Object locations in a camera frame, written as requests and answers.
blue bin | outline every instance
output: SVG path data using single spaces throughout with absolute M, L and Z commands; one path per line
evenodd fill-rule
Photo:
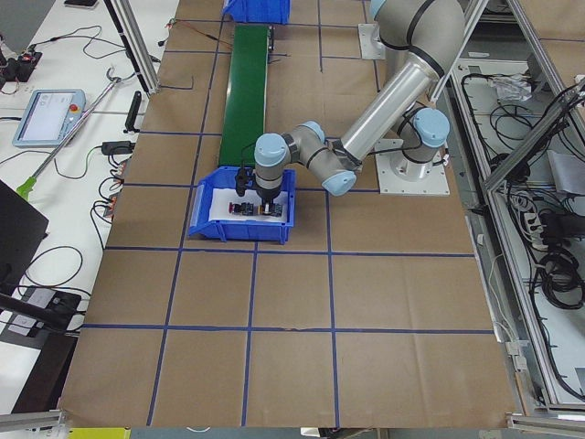
M 197 186 L 195 205 L 191 214 L 189 236 L 201 233 L 208 238 L 222 241 L 279 241 L 281 244 L 287 242 L 289 232 L 294 226 L 295 174 L 291 169 L 285 169 L 282 175 L 282 191 L 288 193 L 289 202 L 286 222 L 263 222 L 253 219 L 246 221 L 209 220 L 213 189 L 235 189 L 237 173 L 236 166 L 222 166 L 201 179 Z
M 291 0 L 226 0 L 223 13 L 240 23 L 280 23 L 286 25 Z

black connector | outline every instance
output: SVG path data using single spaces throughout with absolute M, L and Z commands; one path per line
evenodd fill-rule
M 101 144 L 101 153 L 104 155 L 131 154 L 135 145 L 136 144 L 129 140 L 103 142 Z

cardboard sheet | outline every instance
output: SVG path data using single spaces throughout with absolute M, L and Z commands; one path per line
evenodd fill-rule
M 519 3 L 540 39 L 585 39 L 585 3 L 575 0 L 520 0 Z
M 176 16 L 230 40 L 222 3 L 181 0 Z M 292 1 L 267 131 L 355 121 L 383 79 L 347 27 L 366 18 L 357 0 Z M 195 88 L 149 104 L 61 399 L 73 424 L 504 426 L 516 407 L 452 171 L 447 198 L 382 197 L 370 157 L 334 198 L 299 167 L 286 245 L 188 239 L 229 51 L 181 26 L 168 44 L 164 83 Z

white table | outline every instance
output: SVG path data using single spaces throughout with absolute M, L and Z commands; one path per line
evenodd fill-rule
M 161 58 L 164 48 L 159 48 L 156 43 L 167 37 L 165 24 L 174 16 L 178 0 L 132 0 L 131 3 L 149 52 Z M 56 2 L 32 42 L 62 35 L 78 27 L 93 25 L 103 27 L 102 38 L 120 42 L 103 2 L 99 2 L 95 9 L 89 11 L 67 8 L 62 2 Z M 0 95 L 0 117 L 21 116 L 33 90 L 80 88 L 85 91 L 87 102 L 92 102 L 107 84 L 105 72 L 109 67 L 115 68 L 114 74 L 117 76 L 132 73 L 130 60 L 123 53 L 101 60 L 84 55 L 81 49 L 87 41 L 81 38 L 63 39 L 38 46 L 37 50 L 43 52 L 43 58 L 37 70 L 30 82 L 21 84 L 15 95 Z M 113 49 L 115 47 L 111 45 L 95 42 L 89 51 L 102 54 Z M 13 85 L 8 83 L 4 90 L 11 91 L 11 87 Z M 133 94 L 140 89 L 136 78 L 114 88 L 72 142 L 59 153 L 57 161 L 61 173 L 69 176 L 80 175 L 85 167 L 88 151 L 94 146 L 101 145 L 103 141 L 135 142 L 137 135 L 124 134 L 122 129 Z M 141 112 L 145 111 L 147 103 L 148 100 L 143 98 Z M 12 137 L 17 125 L 17 122 L 0 121 L 0 161 L 24 151 L 12 146 Z M 16 188 L 24 183 L 44 159 L 45 155 L 42 154 L 21 155 L 0 165 L 0 179 L 8 186 Z M 88 173 L 81 180 L 60 177 L 55 167 L 51 165 L 39 177 L 34 191 L 29 196 L 31 205 L 49 220 L 48 236 L 41 242 L 37 254 L 58 245 L 70 245 L 80 250 L 83 255 L 80 272 L 67 283 L 67 286 L 87 291 L 91 291 L 93 287 L 102 251 L 90 221 L 90 207 L 93 201 L 99 198 L 98 185 L 110 175 L 110 169 L 107 157 L 99 150 L 92 153 Z M 109 226 L 99 220 L 97 224 L 105 241 Z M 58 258 L 43 258 L 31 267 L 30 274 L 35 281 L 43 284 L 58 283 L 68 278 L 79 265 L 79 256 L 73 251 L 56 251 L 53 256 Z M 79 310 L 85 309 L 87 303 L 87 300 L 82 301 Z M 2 313 L 0 320 L 6 321 L 9 316 L 9 313 Z M 71 328 L 80 323 L 79 317 L 74 318 L 77 320 L 71 323 L 69 326 Z M 39 351 L 35 349 L 0 342 L 0 359 L 3 359 L 0 361 L 0 414 L 12 411 L 38 353 Z
M 165 24 L 174 16 L 178 0 L 132 0 L 131 4 L 149 53 L 160 59 L 165 48 L 159 47 L 157 42 L 168 37 Z M 68 34 L 79 27 L 95 25 L 102 26 L 100 38 L 122 44 L 103 2 L 99 2 L 95 9 L 84 10 L 65 7 L 62 2 L 57 1 L 31 43 Z M 95 32 L 96 29 L 83 30 L 76 35 L 92 36 Z M 132 63 L 124 52 L 104 59 L 86 56 L 82 49 L 88 41 L 86 38 L 65 38 L 38 45 L 37 51 L 42 52 L 43 57 L 30 81 L 20 84 L 20 90 L 15 95 L 0 95 L 0 108 L 24 110 L 32 92 L 38 89 L 82 89 L 85 91 L 87 102 L 91 102 L 107 84 L 105 73 L 109 67 L 114 67 L 114 74 L 120 77 L 126 77 L 133 72 Z M 110 44 L 93 41 L 88 47 L 88 52 L 94 56 L 101 56 L 117 49 Z M 158 63 L 154 64 L 157 70 L 159 66 Z M 11 91 L 13 87 L 13 84 L 8 83 L 5 90 Z M 107 100 L 98 110 L 126 114 L 134 92 L 141 89 L 138 80 L 132 78 L 121 84 L 115 99 Z M 143 99 L 141 112 L 145 111 L 146 105 L 147 100 Z

conveyor belt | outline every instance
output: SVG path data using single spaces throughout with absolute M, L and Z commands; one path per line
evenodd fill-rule
M 264 134 L 268 38 L 267 26 L 236 26 L 220 166 L 239 166 L 242 159 L 246 165 L 254 164 L 254 148 L 249 145 Z

